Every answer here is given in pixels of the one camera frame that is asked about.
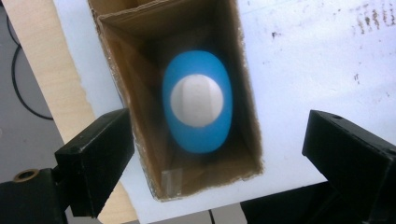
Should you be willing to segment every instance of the cardboard box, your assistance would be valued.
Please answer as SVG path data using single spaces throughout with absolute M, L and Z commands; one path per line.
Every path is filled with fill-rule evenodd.
M 261 133 L 250 92 L 235 1 L 89 0 L 153 197 L 160 201 L 232 184 L 263 172 Z M 207 50 L 224 63 L 233 88 L 225 144 L 191 154 L 172 138 L 163 114 L 163 72 L 186 50 Z

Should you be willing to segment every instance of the wooden table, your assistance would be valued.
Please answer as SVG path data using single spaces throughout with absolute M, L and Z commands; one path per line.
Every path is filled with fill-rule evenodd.
M 3 0 L 26 57 L 64 142 L 94 121 L 91 105 L 80 86 L 52 0 Z M 106 202 L 99 220 L 137 220 L 121 183 Z

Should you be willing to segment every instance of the floor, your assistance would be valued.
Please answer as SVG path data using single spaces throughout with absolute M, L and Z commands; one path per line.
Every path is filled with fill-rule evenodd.
M 7 30 L 7 13 L 0 7 L 0 183 L 9 181 L 20 171 L 30 168 L 51 168 L 56 165 L 53 157 L 64 143 L 52 120 L 42 119 L 29 112 L 19 101 L 13 88 L 11 64 L 17 45 Z M 38 114 L 50 117 L 50 111 L 37 85 L 35 76 L 23 53 L 16 61 L 15 77 L 21 98 Z M 73 217 L 66 211 L 71 224 L 94 224 L 98 220 L 89 217 Z M 244 214 L 239 204 L 213 210 L 217 224 L 244 224 Z M 155 224 L 210 224 L 207 211 L 178 217 Z

